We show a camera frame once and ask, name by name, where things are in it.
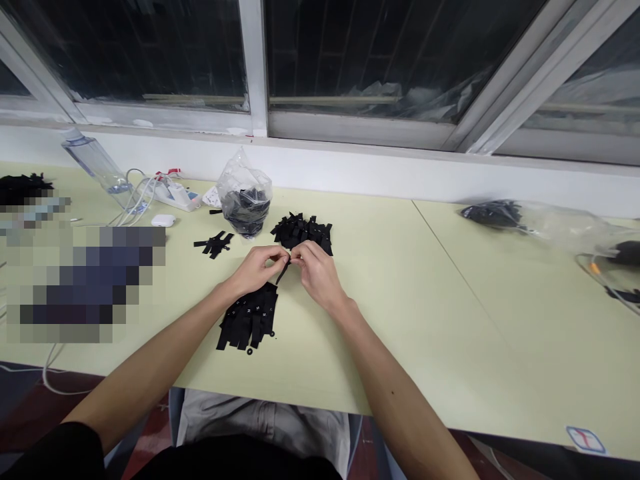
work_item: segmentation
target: window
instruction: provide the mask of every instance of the window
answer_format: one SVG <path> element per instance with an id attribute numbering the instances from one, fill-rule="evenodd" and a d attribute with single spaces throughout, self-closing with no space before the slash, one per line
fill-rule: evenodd
<path id="1" fill-rule="evenodd" d="M 640 137 L 640 10 L 522 128 Z"/>
<path id="2" fill-rule="evenodd" d="M 639 6 L 596 2 L 470 151 L 640 165 Z"/>
<path id="3" fill-rule="evenodd" d="M 640 164 L 640 0 L 0 0 L 0 118 Z"/>
<path id="4" fill-rule="evenodd" d="M 30 97 L 29 90 L 20 83 L 11 70 L 0 61 L 0 95 L 18 95 Z"/>
<path id="5" fill-rule="evenodd" d="M 272 110 L 457 123 L 544 0 L 268 0 Z"/>
<path id="6" fill-rule="evenodd" d="M 248 111 L 237 2 L 2 0 L 79 102 Z"/>

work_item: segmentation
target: bottle cap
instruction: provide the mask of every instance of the bottle cap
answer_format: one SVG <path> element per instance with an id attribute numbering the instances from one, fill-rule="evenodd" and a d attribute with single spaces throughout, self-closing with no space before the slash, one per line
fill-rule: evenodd
<path id="1" fill-rule="evenodd" d="M 65 138 L 65 140 L 68 141 L 80 140 L 81 138 L 84 138 L 82 132 L 80 132 L 80 130 L 78 130 L 76 127 L 70 127 L 68 129 L 60 130 L 60 133 Z"/>

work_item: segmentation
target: hand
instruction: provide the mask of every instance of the hand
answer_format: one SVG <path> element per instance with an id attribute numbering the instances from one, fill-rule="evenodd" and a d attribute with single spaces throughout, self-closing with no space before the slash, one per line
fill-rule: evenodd
<path id="1" fill-rule="evenodd" d="M 274 264 L 267 267 L 265 263 L 269 259 L 273 260 Z M 225 281 L 225 286 L 240 298 L 258 290 L 272 276 L 282 272 L 287 262 L 289 262 L 289 254 L 278 245 L 254 247 L 240 264 L 238 270 Z"/>
<path id="2" fill-rule="evenodd" d="M 302 285 L 318 305 L 335 316 L 349 298 L 338 279 L 333 259 L 314 241 L 306 240 L 291 250 L 291 263 L 301 270 Z"/>

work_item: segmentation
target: wrist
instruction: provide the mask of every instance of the wrist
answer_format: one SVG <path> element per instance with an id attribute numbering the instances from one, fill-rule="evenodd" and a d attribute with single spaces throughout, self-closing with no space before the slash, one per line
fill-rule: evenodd
<path id="1" fill-rule="evenodd" d="M 218 306 L 228 308 L 241 296 L 242 293 L 239 292 L 238 288 L 227 279 L 224 282 L 218 283 L 218 285 L 211 290 L 210 294 L 204 298 L 203 302 L 214 308 Z"/>
<path id="2" fill-rule="evenodd" d="M 346 317 L 351 316 L 354 311 L 358 311 L 358 304 L 352 298 L 344 293 L 340 298 L 331 302 L 327 308 L 328 314 L 334 321 L 343 321 Z"/>

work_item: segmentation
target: window glass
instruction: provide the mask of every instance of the window glass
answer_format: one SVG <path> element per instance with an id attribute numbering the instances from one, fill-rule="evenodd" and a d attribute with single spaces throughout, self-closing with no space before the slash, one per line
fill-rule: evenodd
<path id="1" fill-rule="evenodd" d="M 640 10 L 523 127 L 640 137 Z"/>
<path id="2" fill-rule="evenodd" d="M 0 61 L 0 95 L 20 95 L 30 97 L 29 90 L 16 78 L 7 66 Z"/>
<path id="3" fill-rule="evenodd" d="M 456 123 L 545 0 L 266 0 L 271 109 Z"/>
<path id="4" fill-rule="evenodd" d="M 82 102 L 248 111 L 238 0 L 0 0 Z"/>

